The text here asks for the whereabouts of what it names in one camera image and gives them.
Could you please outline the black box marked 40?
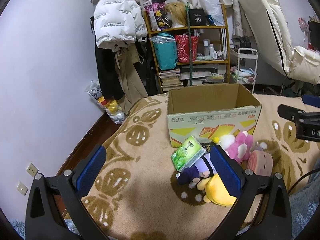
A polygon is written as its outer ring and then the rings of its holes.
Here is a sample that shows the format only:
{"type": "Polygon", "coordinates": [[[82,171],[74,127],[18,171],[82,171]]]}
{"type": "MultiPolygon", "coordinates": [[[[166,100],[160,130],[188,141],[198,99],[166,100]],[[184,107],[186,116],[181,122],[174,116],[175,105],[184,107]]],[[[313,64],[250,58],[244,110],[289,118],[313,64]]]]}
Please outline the black box marked 40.
{"type": "Polygon", "coordinates": [[[191,26],[206,25],[207,23],[204,9],[189,9],[189,21],[191,26]]]}

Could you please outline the cream folded mattress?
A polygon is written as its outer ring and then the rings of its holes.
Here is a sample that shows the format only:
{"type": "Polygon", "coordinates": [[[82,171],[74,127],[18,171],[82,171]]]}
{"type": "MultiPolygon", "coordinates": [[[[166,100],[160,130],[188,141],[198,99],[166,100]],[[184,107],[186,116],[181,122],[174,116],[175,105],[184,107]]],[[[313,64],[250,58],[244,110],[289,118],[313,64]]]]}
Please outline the cream folded mattress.
{"type": "Polygon", "coordinates": [[[279,0],[238,0],[262,59],[289,79],[319,84],[319,55],[292,45],[279,0]]]}

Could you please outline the cardboard box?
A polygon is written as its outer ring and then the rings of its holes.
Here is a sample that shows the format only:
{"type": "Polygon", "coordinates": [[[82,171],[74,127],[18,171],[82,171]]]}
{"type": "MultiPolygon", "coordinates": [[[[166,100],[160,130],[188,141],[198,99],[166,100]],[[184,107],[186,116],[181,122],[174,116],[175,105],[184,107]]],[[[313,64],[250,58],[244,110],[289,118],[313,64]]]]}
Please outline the cardboard box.
{"type": "Polygon", "coordinates": [[[261,108],[251,92],[236,83],[172,89],[167,105],[171,146],[180,147],[190,136],[210,142],[242,131],[253,134],[261,108]]]}

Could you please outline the pink plush toy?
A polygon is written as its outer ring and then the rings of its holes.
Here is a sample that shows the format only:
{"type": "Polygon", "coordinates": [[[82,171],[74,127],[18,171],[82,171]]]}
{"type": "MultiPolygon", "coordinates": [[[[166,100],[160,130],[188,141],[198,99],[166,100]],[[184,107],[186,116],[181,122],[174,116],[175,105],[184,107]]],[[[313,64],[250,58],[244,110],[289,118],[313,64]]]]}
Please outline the pink plush toy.
{"type": "Polygon", "coordinates": [[[253,136],[248,134],[247,131],[240,132],[235,141],[225,149],[227,155],[241,164],[243,161],[247,161],[251,155],[250,149],[253,145],[253,136]]]}

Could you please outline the teal bag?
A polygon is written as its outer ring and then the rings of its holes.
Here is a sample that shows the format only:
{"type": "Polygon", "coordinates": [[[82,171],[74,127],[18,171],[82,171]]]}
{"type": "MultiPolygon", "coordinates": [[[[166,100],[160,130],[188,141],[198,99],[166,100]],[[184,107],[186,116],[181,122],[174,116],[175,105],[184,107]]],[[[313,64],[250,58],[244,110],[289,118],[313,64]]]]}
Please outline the teal bag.
{"type": "Polygon", "coordinates": [[[159,68],[161,70],[175,69],[178,62],[175,38],[170,34],[160,33],[151,37],[150,41],[153,44],[159,68]]]}

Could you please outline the white rolling cart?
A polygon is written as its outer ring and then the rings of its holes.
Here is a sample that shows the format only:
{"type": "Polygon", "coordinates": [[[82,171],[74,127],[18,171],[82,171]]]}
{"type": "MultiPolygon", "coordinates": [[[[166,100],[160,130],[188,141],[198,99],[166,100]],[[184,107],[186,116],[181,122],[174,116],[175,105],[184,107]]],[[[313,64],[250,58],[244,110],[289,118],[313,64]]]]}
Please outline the white rolling cart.
{"type": "Polygon", "coordinates": [[[236,58],[236,65],[231,67],[231,82],[240,85],[251,86],[251,93],[254,93],[257,66],[258,51],[253,48],[231,49],[231,55],[236,58]]]}

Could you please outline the yellow plush doll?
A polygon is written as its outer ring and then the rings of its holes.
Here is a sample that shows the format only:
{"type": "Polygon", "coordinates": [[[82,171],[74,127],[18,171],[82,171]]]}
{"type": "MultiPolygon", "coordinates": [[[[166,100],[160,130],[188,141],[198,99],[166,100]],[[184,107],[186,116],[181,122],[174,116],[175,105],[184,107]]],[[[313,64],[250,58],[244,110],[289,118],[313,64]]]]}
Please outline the yellow plush doll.
{"type": "Polygon", "coordinates": [[[176,178],[179,185],[187,186],[178,196],[190,205],[214,203],[228,207],[236,201],[228,193],[208,153],[200,157],[193,166],[177,173],[176,178]]]}

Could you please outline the blonde wig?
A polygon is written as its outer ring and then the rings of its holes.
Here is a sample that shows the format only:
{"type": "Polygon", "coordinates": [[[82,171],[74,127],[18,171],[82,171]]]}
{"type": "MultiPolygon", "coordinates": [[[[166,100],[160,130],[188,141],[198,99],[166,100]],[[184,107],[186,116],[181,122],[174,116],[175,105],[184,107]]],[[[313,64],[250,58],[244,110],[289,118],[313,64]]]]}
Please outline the blonde wig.
{"type": "Polygon", "coordinates": [[[185,4],[182,2],[171,2],[165,5],[165,10],[170,16],[173,28],[186,27],[187,13],[185,4]]]}

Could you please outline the lower wall socket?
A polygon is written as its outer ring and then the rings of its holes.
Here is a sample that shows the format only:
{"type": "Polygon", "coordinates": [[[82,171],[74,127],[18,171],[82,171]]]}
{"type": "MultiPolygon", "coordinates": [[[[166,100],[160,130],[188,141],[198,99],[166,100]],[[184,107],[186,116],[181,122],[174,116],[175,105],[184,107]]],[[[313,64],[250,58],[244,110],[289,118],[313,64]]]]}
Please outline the lower wall socket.
{"type": "Polygon", "coordinates": [[[25,186],[22,182],[18,182],[17,187],[16,187],[17,191],[22,194],[23,196],[25,196],[28,192],[28,187],[25,186]]]}

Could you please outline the green pole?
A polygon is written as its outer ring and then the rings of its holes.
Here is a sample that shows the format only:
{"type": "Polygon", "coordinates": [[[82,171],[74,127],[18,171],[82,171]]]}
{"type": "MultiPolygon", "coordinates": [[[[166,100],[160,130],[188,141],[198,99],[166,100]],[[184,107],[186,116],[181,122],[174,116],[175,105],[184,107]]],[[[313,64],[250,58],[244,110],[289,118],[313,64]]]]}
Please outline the green pole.
{"type": "Polygon", "coordinates": [[[188,40],[189,40],[189,68],[190,68],[190,86],[193,85],[193,43],[191,38],[191,26],[189,21],[189,3],[186,5],[186,17],[187,17],[187,26],[188,26],[188,40]]]}

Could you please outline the white fluffy plush toy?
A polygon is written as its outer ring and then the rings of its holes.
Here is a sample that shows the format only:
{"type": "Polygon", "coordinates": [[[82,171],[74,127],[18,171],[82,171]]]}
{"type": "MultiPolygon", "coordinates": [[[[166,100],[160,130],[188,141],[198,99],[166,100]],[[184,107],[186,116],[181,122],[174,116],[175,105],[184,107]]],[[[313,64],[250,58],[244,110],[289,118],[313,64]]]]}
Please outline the white fluffy plush toy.
{"type": "Polygon", "coordinates": [[[221,137],[215,137],[213,142],[226,150],[235,142],[235,136],[232,134],[222,135],[221,137]]]}

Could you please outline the plastic bag with toys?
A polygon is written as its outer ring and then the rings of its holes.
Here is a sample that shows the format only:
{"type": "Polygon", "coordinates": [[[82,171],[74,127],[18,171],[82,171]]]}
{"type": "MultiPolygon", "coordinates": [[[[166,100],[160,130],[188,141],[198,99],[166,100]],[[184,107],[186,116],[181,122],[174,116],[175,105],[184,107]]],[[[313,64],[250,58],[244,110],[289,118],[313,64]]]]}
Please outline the plastic bag with toys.
{"type": "Polygon", "coordinates": [[[126,115],[123,112],[121,106],[116,102],[116,100],[114,100],[114,98],[104,98],[98,80],[91,80],[91,83],[89,86],[87,86],[85,92],[90,96],[93,102],[95,102],[101,109],[103,109],[108,114],[108,116],[115,124],[119,125],[125,121],[126,115]]]}

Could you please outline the white puffer jacket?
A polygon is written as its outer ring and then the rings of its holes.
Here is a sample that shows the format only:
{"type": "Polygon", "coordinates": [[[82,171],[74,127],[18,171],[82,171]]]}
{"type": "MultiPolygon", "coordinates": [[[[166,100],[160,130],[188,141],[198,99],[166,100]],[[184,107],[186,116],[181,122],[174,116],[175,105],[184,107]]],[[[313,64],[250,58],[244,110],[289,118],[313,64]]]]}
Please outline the white puffer jacket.
{"type": "Polygon", "coordinates": [[[148,31],[135,0],[99,0],[93,14],[96,45],[113,52],[142,42],[148,31]]]}

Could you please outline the pink roll plush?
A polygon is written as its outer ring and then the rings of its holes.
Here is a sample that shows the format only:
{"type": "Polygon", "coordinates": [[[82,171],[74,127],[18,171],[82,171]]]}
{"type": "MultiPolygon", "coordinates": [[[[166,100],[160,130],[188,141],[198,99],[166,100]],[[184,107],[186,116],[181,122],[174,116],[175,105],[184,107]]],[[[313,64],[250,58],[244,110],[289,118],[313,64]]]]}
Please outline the pink roll plush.
{"type": "Polygon", "coordinates": [[[247,168],[252,170],[258,176],[269,177],[272,174],[272,155],[265,152],[257,141],[252,146],[252,152],[247,161],[247,168]]]}

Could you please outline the green tissue pack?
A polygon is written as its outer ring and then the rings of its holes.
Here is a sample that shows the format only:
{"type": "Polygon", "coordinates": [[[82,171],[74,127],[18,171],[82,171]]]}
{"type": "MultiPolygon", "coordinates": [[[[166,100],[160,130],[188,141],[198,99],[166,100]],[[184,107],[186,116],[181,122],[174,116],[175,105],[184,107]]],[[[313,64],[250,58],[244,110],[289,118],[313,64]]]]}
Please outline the green tissue pack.
{"type": "Polygon", "coordinates": [[[194,136],[190,136],[172,155],[171,161],[178,172],[192,167],[205,154],[205,149],[194,136]]]}

